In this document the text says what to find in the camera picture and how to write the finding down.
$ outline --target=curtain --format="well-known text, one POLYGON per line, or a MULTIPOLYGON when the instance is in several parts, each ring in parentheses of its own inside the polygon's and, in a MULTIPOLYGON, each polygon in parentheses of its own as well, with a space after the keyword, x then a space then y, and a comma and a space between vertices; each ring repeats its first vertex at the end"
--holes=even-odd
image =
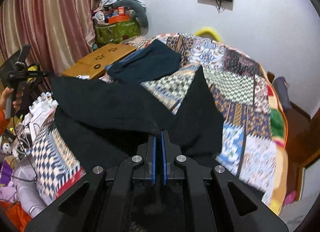
POLYGON ((95 41, 92 10, 100 0, 4 0, 0 7, 0 51, 4 60, 32 46, 27 63, 62 73, 89 54, 95 41))

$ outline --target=green storage box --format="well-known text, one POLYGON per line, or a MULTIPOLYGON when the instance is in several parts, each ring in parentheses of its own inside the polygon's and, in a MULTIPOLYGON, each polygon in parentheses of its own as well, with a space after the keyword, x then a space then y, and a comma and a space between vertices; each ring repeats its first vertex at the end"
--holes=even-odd
POLYGON ((110 25, 96 25, 96 42, 120 43, 126 39, 139 36, 140 26, 136 20, 125 20, 110 25))

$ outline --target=bed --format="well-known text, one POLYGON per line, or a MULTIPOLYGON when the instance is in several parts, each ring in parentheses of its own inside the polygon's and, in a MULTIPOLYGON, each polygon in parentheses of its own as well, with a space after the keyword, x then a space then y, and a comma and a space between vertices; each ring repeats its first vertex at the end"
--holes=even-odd
MULTIPOLYGON (((237 49, 188 34, 135 37, 122 44, 141 49, 155 39, 181 55, 181 67, 171 76, 141 85, 175 114, 201 65, 225 119, 222 150, 215 159, 240 180, 263 191, 262 201, 278 215, 286 193, 288 125, 264 69, 237 49)), ((108 74, 100 79, 106 84, 114 82, 108 74)), ((38 192, 51 200, 84 175, 81 163, 52 130, 53 119, 51 114, 32 148, 38 192)))

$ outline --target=orange clothing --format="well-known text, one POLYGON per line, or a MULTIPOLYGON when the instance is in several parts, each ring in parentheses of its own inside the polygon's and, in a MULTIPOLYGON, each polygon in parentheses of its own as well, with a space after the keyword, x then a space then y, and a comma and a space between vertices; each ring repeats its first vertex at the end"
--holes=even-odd
POLYGON ((32 218, 22 209, 20 202, 12 204, 7 201, 0 201, 0 207, 20 232, 23 232, 26 225, 32 220, 32 218))
POLYGON ((4 111, 0 109, 0 135, 2 135, 4 131, 7 129, 9 123, 10 123, 10 118, 5 119, 4 111))

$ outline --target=silver screw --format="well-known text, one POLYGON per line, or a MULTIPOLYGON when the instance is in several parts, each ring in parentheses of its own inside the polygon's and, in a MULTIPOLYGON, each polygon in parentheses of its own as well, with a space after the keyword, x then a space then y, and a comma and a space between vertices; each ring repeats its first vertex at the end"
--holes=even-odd
POLYGON ((225 168, 223 166, 221 166, 221 165, 216 166, 214 169, 218 173, 223 173, 224 170, 225 170, 225 168))
POLYGON ((184 156, 184 155, 178 155, 178 156, 177 156, 177 161, 178 161, 178 162, 183 163, 183 162, 185 162, 186 160, 187 160, 187 157, 184 156))
POLYGON ((139 155, 135 155, 132 157, 132 160, 135 162, 135 163, 138 163, 142 160, 142 157, 139 156, 139 155))
POLYGON ((95 174, 102 173, 102 171, 103 171, 103 168, 101 166, 96 166, 96 167, 93 168, 93 172, 95 174))

